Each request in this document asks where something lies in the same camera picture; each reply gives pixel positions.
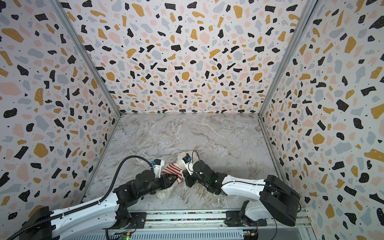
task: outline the pink speckle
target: pink speckle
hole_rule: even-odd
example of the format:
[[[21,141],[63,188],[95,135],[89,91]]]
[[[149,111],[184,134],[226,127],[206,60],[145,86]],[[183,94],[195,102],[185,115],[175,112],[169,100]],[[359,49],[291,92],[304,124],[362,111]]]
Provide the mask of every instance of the pink speckle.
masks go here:
[[[15,164],[6,163],[6,164],[4,164],[4,167],[7,170],[14,170],[16,168],[16,165]]]
[[[305,122],[303,122],[303,126],[304,127],[313,127],[314,124],[311,120],[307,119],[307,120],[305,120]]]
[[[74,8],[76,8],[76,10],[77,10],[78,13],[81,13],[81,8],[80,8],[79,5],[75,4],[75,5],[74,5]]]
[[[92,158],[94,158],[95,157],[95,153],[93,152],[93,151],[89,151],[88,153],[87,153],[87,159],[89,160],[89,159],[92,159]]]
[[[0,83],[0,92],[4,95],[17,96],[21,90],[15,83]]]
[[[200,34],[200,39],[204,44],[209,43],[209,35],[207,33]]]
[[[114,32],[110,32],[110,33],[108,34],[108,37],[109,37],[110,39],[112,39],[112,41],[114,41],[114,42],[117,43],[117,44],[120,44],[120,43],[121,43],[121,41],[120,41],[120,36],[119,36],[118,34],[114,33]]]
[[[347,128],[347,125],[345,125],[342,122],[336,123],[335,126],[333,126],[333,130],[345,130]]]
[[[104,11],[104,12],[108,12],[108,10],[104,7],[104,5],[100,2],[100,1],[98,1],[98,3],[99,3],[99,7],[100,7],[100,9],[102,10],[102,11]]]
[[[17,170],[16,176],[19,179],[24,180],[24,182],[29,180],[29,174],[28,174],[28,165],[26,163],[22,163]]]
[[[5,154],[5,159],[6,160],[11,160],[13,157],[13,150],[12,149],[7,149],[7,152]]]
[[[203,11],[204,11],[206,14],[209,13],[209,11],[208,11],[207,6],[205,5],[205,3],[203,3]]]
[[[148,5],[145,7],[145,10],[147,11],[147,13],[148,13],[149,16],[152,16],[151,9],[149,8]]]
[[[300,189],[300,188],[301,188],[300,180],[295,179],[295,189]]]
[[[15,134],[18,137],[24,137],[24,130],[23,125],[21,124],[15,124],[12,130],[13,134]]]
[[[154,35],[151,35],[150,38],[152,39],[153,42],[157,42],[159,39],[156,38]]]
[[[22,114],[22,116],[24,119],[31,119],[32,118],[32,115],[30,115],[30,114]]]
[[[312,60],[312,52],[308,51],[304,54],[304,63],[308,64]]]

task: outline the marble table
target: marble table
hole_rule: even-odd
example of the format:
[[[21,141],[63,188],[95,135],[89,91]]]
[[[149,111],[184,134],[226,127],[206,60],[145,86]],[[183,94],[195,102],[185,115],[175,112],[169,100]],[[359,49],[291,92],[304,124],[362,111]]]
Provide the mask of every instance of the marble table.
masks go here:
[[[176,162],[178,153],[196,150],[216,172],[246,179],[276,175],[257,115],[123,115],[95,179],[84,198],[104,195],[126,156]],[[148,169],[139,159],[127,160],[114,185],[117,187]],[[240,208],[240,196],[214,195],[200,184],[175,186],[167,200],[146,195],[129,210],[179,210]]]

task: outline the black cable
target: black cable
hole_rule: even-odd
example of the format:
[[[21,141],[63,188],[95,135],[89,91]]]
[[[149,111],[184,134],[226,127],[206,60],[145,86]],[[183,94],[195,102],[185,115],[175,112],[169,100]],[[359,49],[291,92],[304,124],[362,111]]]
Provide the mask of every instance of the black cable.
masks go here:
[[[273,236],[273,238],[271,240],[273,240],[275,237],[276,237],[276,234],[277,234],[277,223],[276,223],[276,220],[273,219],[275,221],[275,225],[276,225],[276,232],[275,232],[275,235]]]
[[[223,184],[221,187],[223,187],[223,186],[226,185],[226,184],[232,183],[232,182],[242,182],[242,181],[231,181],[231,182],[227,182],[227,183]],[[299,203],[299,201],[297,201],[294,197],[292,197],[291,195],[289,195],[288,193],[286,193],[286,192],[284,192],[284,191],[282,191],[282,190],[280,190],[280,189],[277,189],[277,188],[275,188],[275,187],[271,187],[271,186],[268,186],[268,185],[264,185],[264,184],[253,184],[253,183],[249,183],[249,182],[242,182],[242,183],[250,184],[250,185],[256,185],[256,186],[266,186],[266,187],[270,187],[270,188],[276,189],[277,191],[280,191],[280,192],[282,192],[282,193],[285,193],[287,196],[290,196],[293,200],[295,200],[295,201],[299,204],[300,209],[299,209],[297,212],[300,212],[300,211],[301,211],[301,204]]]
[[[152,165],[147,159],[145,159],[145,158],[143,158],[143,157],[140,157],[140,156],[136,156],[136,155],[128,156],[128,157],[124,158],[124,159],[121,161],[121,163],[119,164],[119,166],[118,166],[118,168],[117,168],[117,170],[116,170],[116,172],[115,172],[115,176],[114,176],[113,179],[112,179],[111,185],[109,186],[109,189],[108,189],[107,193],[106,193],[100,200],[95,201],[95,202],[92,202],[92,203],[89,203],[89,204],[87,204],[87,205],[84,205],[84,206],[82,206],[82,207],[78,207],[78,208],[76,208],[76,209],[73,209],[73,210],[70,210],[70,211],[67,211],[67,212],[64,212],[63,214],[58,214],[58,215],[55,215],[55,216],[46,218],[46,219],[41,220],[41,221],[37,221],[37,222],[35,222],[34,224],[32,224],[32,225],[30,225],[30,226],[28,226],[28,227],[25,227],[25,228],[22,228],[22,229],[18,230],[17,232],[15,232],[14,234],[12,234],[9,238],[7,238],[7,240],[13,240],[13,239],[17,238],[20,234],[25,233],[26,231],[29,231],[29,230],[31,230],[31,229],[33,229],[33,228],[35,228],[35,227],[38,227],[38,226],[40,226],[40,225],[42,225],[42,224],[44,224],[44,223],[46,223],[46,222],[48,222],[48,221],[52,221],[52,220],[54,220],[54,219],[58,219],[58,218],[61,218],[61,217],[63,217],[63,216],[67,216],[67,215],[69,215],[69,214],[72,214],[72,213],[75,213],[75,212],[84,210],[84,209],[86,209],[86,208],[88,208],[88,207],[92,207],[92,206],[95,206],[95,205],[99,204],[99,202],[104,201],[104,200],[108,197],[108,195],[111,193],[111,191],[112,191],[112,189],[113,189],[113,186],[114,186],[115,181],[116,181],[116,179],[117,179],[117,177],[118,177],[118,173],[119,173],[119,171],[120,171],[121,166],[123,165],[123,163],[124,163],[126,160],[128,160],[128,159],[130,159],[130,158],[139,158],[139,159],[141,159],[141,160],[146,161],[146,162],[149,164],[149,166],[151,167],[151,169],[153,170],[153,165]]]

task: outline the black speckle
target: black speckle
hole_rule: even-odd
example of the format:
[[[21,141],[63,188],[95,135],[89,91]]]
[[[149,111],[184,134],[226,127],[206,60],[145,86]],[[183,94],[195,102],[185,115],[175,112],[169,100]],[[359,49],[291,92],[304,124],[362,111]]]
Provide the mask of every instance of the black speckle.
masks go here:
[[[347,108],[349,107],[348,104],[346,104],[345,102],[343,102],[342,100],[337,100],[336,102],[337,106],[338,106],[338,109],[340,109],[341,111],[345,112],[347,110]]]
[[[17,114],[17,108],[13,108],[11,110],[6,110],[3,114],[3,117],[4,118],[11,118],[11,117],[16,116],[16,114]]]
[[[45,15],[45,13],[35,15],[35,18],[36,18],[37,20],[39,20],[39,22],[40,22],[40,21],[43,21],[43,20],[48,20],[48,18],[47,18],[47,16]]]
[[[176,4],[165,3],[166,9],[176,10]]]
[[[353,119],[353,124],[355,125],[355,128],[357,129],[363,129],[364,127],[361,125],[361,120],[358,118]]]
[[[26,191],[26,192],[22,192],[22,193],[19,195],[19,198],[20,198],[21,200],[23,200],[24,202],[27,202],[27,201],[28,201],[28,197],[29,197],[30,194],[31,194],[31,191],[30,191],[30,190],[28,190],[28,191]]]

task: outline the gray speckle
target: gray speckle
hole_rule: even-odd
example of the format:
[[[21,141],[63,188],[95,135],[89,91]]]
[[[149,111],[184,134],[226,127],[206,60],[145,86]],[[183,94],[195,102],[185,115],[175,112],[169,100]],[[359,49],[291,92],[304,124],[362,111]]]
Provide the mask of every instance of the gray speckle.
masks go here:
[[[187,20],[188,20],[189,23],[194,23],[195,22],[195,20],[193,20],[192,18],[187,18]]]
[[[112,5],[111,9],[112,9],[112,11],[115,11],[115,12],[121,11],[121,9],[122,9],[121,0],[117,0],[116,3],[114,5]]]
[[[123,50],[121,49],[121,47],[119,47],[119,46],[115,46],[115,48],[119,51],[119,52],[123,52]]]
[[[341,97],[343,95],[343,91],[342,90],[336,90],[334,92],[334,94],[335,94],[335,97],[339,98],[339,97]]]
[[[70,185],[69,183],[63,182],[62,184],[60,184],[60,185],[58,186],[58,188],[59,188],[60,190],[63,190],[64,188],[68,187],[69,185]]]
[[[201,71],[203,69],[203,61],[199,61],[197,64],[196,64],[196,70],[197,71]]]
[[[356,185],[355,188],[356,188],[357,190],[359,190],[360,192],[365,192],[364,187],[361,186],[361,185]]]
[[[378,96],[374,96],[373,98],[372,98],[372,102],[377,102],[377,101],[379,101],[380,100],[380,98],[378,97]]]
[[[186,48],[186,47],[188,47],[188,46],[189,46],[189,42],[188,42],[188,40],[186,39],[186,40],[185,40],[185,43],[183,44],[183,47]]]
[[[342,32],[344,32],[344,28],[336,29],[329,33],[331,38],[337,38]]]
[[[168,31],[170,30],[169,28],[169,22],[167,20],[165,20],[165,18],[162,18],[161,19],[161,24],[166,27],[168,29]]]
[[[364,109],[364,107],[361,107],[361,108],[358,108],[358,109],[352,109],[351,110],[351,114],[352,115],[356,115],[356,116],[360,116],[363,109]]]
[[[255,23],[255,28],[257,28],[257,30],[259,30],[259,32],[262,31],[262,22],[260,22],[260,20],[257,20],[256,23]]]
[[[25,63],[25,64],[28,63],[28,59],[25,58],[25,57],[23,57],[23,56],[20,56],[20,57],[16,57],[16,56],[15,56],[15,59],[16,59],[17,61],[21,62],[21,63]]]
[[[59,61],[60,61],[61,64],[65,64],[65,58],[63,56],[60,56],[60,60]]]
[[[54,168],[57,164],[57,158],[55,158],[52,162],[51,162],[51,168]]]
[[[320,228],[323,227],[323,218],[319,213],[317,214],[317,225],[319,225]]]
[[[368,226],[369,224],[372,223],[372,219],[371,219],[371,209],[370,208],[367,208],[367,210],[365,211],[365,213],[359,217],[361,221],[363,221],[365,223],[366,226]]]
[[[272,41],[271,44],[269,44],[267,48],[268,48],[268,49],[271,49],[271,48],[273,48],[274,46],[275,46],[275,42]]]
[[[332,63],[332,53],[328,54],[327,63]]]
[[[356,71],[356,82],[355,83],[359,83],[360,79],[362,77],[365,76],[365,67],[360,67],[357,71]]]
[[[231,30],[231,28],[227,25],[227,24],[224,24],[224,28],[227,32],[229,32]]]
[[[240,51],[236,51],[236,52],[233,54],[233,57],[234,57],[237,61],[240,61],[241,58],[243,57],[243,54],[242,54]]]
[[[314,93],[314,99],[317,103],[320,102],[323,98],[324,98],[324,93],[321,89],[317,90]]]
[[[219,5],[215,6],[213,9],[214,13],[221,13],[224,9],[225,2],[221,2]]]
[[[20,98],[19,101],[17,101],[17,103],[20,103],[20,104],[30,104],[31,102],[32,101],[27,98]]]
[[[44,57],[44,54],[42,52],[40,52],[40,51],[38,51],[38,50],[36,50],[34,48],[29,49],[27,54],[30,55],[30,56],[37,57],[37,58]]]
[[[367,142],[368,142],[370,145],[372,145],[372,144],[375,143],[375,139],[376,139],[376,135],[375,135],[373,132],[369,131],[369,132],[368,132],[368,137],[367,137]]]
[[[57,82],[61,84],[69,83],[67,76],[65,76],[64,74],[60,74],[57,76]]]
[[[336,146],[333,147],[337,154],[349,151],[352,149],[352,145],[349,142],[343,143],[339,142]]]
[[[359,31],[358,38],[363,38],[367,34],[367,29],[362,29]]]
[[[13,140],[13,137],[5,136],[5,139],[2,142],[11,142],[12,140]]]
[[[34,203],[33,202],[27,202],[25,204],[25,210],[31,209],[33,207]]]
[[[327,189],[325,187],[323,187],[322,185],[320,185],[320,183],[316,182],[316,183],[314,183],[314,185],[316,186],[316,188],[319,192],[327,192]]]
[[[4,23],[5,25],[9,25],[11,23],[9,19],[6,16],[2,15],[1,13],[0,13],[0,22]]]
[[[236,30],[237,34],[244,34],[244,30],[240,25],[236,25],[233,28]]]
[[[343,214],[344,214],[344,212],[340,209],[340,208],[336,208],[336,214],[339,216],[339,217],[341,217]]]
[[[340,73],[342,68],[343,68],[343,62],[340,60],[336,60],[335,61],[335,68],[334,68],[335,72]]]
[[[151,55],[156,58],[157,60],[161,60],[161,53],[159,51],[152,51]]]
[[[29,82],[27,80],[23,81],[23,87],[25,87],[25,89],[27,89],[28,91],[31,90],[31,86],[29,85]]]
[[[49,124],[43,119],[41,115],[37,115],[35,117],[35,121],[36,121],[36,127],[40,128],[43,131],[48,129]]]
[[[144,28],[144,30],[147,32],[147,33],[153,33],[153,30],[151,29],[151,27],[146,24],[146,23],[143,23],[142,25],[140,25],[142,28]]]
[[[51,138],[55,137],[55,134],[53,132],[47,132],[47,135],[50,136]]]
[[[43,33],[43,38],[45,39],[45,41],[56,45],[56,42],[52,40],[52,37],[50,35]]]
[[[59,154],[59,156],[62,156],[64,154],[63,150],[61,150],[60,148],[57,149],[57,153]]]
[[[10,193],[10,192],[20,192],[21,186],[22,186],[21,184],[14,184],[14,185],[10,186],[7,190],[1,191],[0,195],[5,194],[5,193]]]
[[[325,151],[325,156],[330,156],[332,154],[332,148]]]
[[[364,170],[364,159],[362,157],[358,157],[357,161],[359,164],[360,171]]]

